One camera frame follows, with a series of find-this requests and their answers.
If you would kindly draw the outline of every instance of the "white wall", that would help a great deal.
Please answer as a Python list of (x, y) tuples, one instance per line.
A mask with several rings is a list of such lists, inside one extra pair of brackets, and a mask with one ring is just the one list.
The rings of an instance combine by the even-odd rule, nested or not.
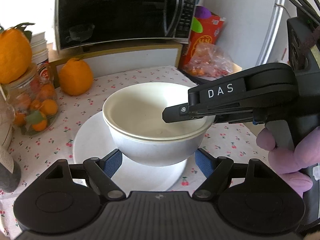
[(45, 31), (48, 43), (54, 40), (52, 28), (54, 0), (0, 0), (0, 24), (9, 28), (23, 22), (33, 22), (28, 30)]

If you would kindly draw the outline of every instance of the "orange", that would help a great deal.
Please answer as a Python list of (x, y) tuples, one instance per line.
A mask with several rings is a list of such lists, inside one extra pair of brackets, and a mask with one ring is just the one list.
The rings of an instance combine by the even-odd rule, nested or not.
[(41, 102), (38, 99), (33, 100), (29, 106), (30, 110), (38, 110), (40, 107)]
[(47, 125), (48, 125), (48, 120), (45, 116), (44, 113), (40, 112), (40, 114), (42, 115), (42, 117), (44, 118), (44, 120), (42, 120), (41, 122), (37, 123), (37, 124), (33, 124), (32, 125), (32, 128), (33, 130), (37, 131), (37, 132), (40, 132), (40, 131), (43, 131), (44, 129), (47, 128)]
[(52, 99), (46, 99), (42, 102), (40, 111), (45, 115), (55, 115), (58, 112), (58, 105)]
[(90, 89), (93, 74), (89, 65), (78, 58), (71, 58), (59, 71), (59, 81), (63, 92), (78, 96)]
[(22, 93), (16, 97), (17, 103), (15, 108), (27, 110), (31, 104), (31, 98), (27, 93)]
[(54, 98), (56, 96), (56, 91), (52, 84), (45, 84), (41, 87), (40, 92), (37, 95), (37, 99), (40, 101), (46, 100), (48, 98)]
[(32, 50), (22, 31), (8, 29), (0, 34), (0, 83), (22, 76), (31, 64)]
[(26, 117), (25, 114), (22, 114), (21, 112), (17, 111), (15, 113), (15, 117), (14, 117), (14, 121), (13, 123), (17, 126), (22, 126), (25, 125), (27, 122), (24, 120), (24, 118)]

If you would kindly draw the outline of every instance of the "table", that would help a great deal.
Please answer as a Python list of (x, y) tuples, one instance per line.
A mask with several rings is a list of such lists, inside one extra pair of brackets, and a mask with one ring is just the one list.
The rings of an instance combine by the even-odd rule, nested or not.
[[(13, 134), (9, 153), (21, 167), (21, 182), (12, 193), (0, 190), (1, 230), (11, 239), (20, 234), (20, 228), (13, 215), (13, 204), (17, 196), (30, 185), (47, 167), (57, 159), (67, 159), (74, 163), (73, 140), (81, 125), (102, 110), (104, 101), (113, 92), (130, 85), (145, 82), (171, 82), (195, 86), (175, 67), (156, 67), (115, 73), (94, 79), (91, 89), (83, 95), (71, 97), (57, 89), (59, 116), (45, 132), (35, 137)], [(202, 141), (201, 147), (213, 156), (228, 156), (238, 163), (247, 163), (251, 158), (259, 158), (268, 164), (268, 153), (255, 143), (256, 137), (243, 124), (213, 124)], [(170, 190), (184, 190), (192, 194), (205, 180), (195, 164), (194, 156), (187, 162), (185, 171)], [(242, 182), (236, 179), (232, 183)]]

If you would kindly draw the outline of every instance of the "black handle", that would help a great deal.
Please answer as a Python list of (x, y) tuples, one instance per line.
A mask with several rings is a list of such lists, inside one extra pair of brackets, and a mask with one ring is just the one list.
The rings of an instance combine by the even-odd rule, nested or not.
[(183, 9), (183, 1), (184, 0), (176, 0), (176, 7), (174, 10), (174, 14), (172, 17), (171, 22), (168, 24), (167, 23), (167, 8), (168, 8), (168, 1), (165, 1), (165, 5), (164, 5), (164, 31), (165, 31), (165, 37), (168, 36), (172, 36), (173, 31), (176, 29), (181, 13), (182, 13), (182, 9)]

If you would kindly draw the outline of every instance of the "glass jar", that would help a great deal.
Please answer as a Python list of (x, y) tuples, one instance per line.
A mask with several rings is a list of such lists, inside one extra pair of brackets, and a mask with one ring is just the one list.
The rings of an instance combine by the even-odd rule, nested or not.
[(13, 124), (29, 136), (46, 130), (59, 112), (54, 86), (40, 78), (36, 67), (32, 63), (20, 78), (3, 86), (7, 103), (15, 111)]

